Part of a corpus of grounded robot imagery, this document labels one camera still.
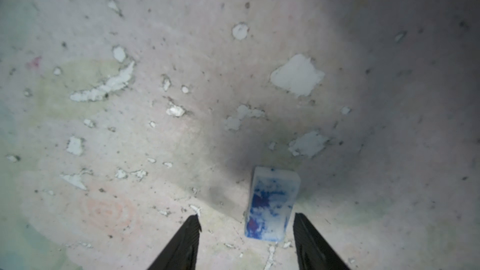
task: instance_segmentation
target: white paint flake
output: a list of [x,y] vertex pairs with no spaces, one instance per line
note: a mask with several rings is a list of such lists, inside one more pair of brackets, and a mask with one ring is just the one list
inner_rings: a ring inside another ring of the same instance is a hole
[[55,68],[53,69],[53,75],[57,75],[57,76],[58,76],[58,75],[61,75],[62,72],[63,72],[63,71],[62,71],[62,69],[61,69],[60,67],[55,67]]
[[118,63],[123,63],[123,61],[127,58],[125,49],[120,45],[114,46],[112,48],[112,54],[113,58],[115,58]]
[[267,263],[265,264],[265,267],[263,268],[263,270],[270,270],[270,268],[275,263],[275,261],[273,260],[273,256],[275,254],[275,247],[270,246],[270,248],[268,248],[268,252],[269,252],[269,255],[268,255]]
[[136,176],[138,181],[141,181],[144,177],[148,175],[148,172],[145,170],[138,170],[138,171],[130,172],[130,174]]
[[127,172],[123,171],[122,169],[118,169],[117,173],[115,173],[115,177],[117,177],[119,179],[123,179],[123,178],[127,178],[128,174],[127,174]]
[[352,109],[348,106],[344,106],[342,107],[342,109],[340,110],[340,112],[344,115],[348,115],[350,112],[352,111]]
[[270,75],[270,82],[295,96],[308,96],[325,73],[317,70],[310,57],[296,54]]
[[81,156],[84,152],[83,140],[72,135],[67,142],[67,152],[73,155]]
[[265,112],[258,109],[251,109],[249,106],[241,104],[237,108],[237,116],[229,116],[224,120],[225,130],[238,130],[244,118],[264,117]]
[[200,210],[202,209],[201,207],[197,207],[193,204],[189,204],[189,207],[197,214],[198,218],[200,218]]
[[7,154],[5,157],[12,163],[16,163],[20,161],[20,157],[15,154]]
[[288,144],[288,150],[293,156],[306,155],[309,158],[312,158],[315,154],[325,148],[325,143],[328,140],[329,138],[320,135],[318,131],[314,130],[291,141]]
[[232,35],[237,40],[243,40],[248,35],[249,28],[246,23],[240,22],[232,28]]
[[87,191],[87,187],[82,182],[82,176],[80,174],[60,174],[60,177],[72,186]]
[[135,62],[131,61],[128,66],[119,70],[119,74],[108,78],[103,85],[90,90],[81,90],[70,95],[75,102],[100,101],[107,98],[107,94],[119,91],[128,86],[132,79]]

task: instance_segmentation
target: foam block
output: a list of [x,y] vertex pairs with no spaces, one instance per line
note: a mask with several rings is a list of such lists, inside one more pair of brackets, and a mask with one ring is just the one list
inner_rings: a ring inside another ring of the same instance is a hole
[[256,167],[245,219],[245,236],[282,241],[299,189],[300,177],[296,172]]

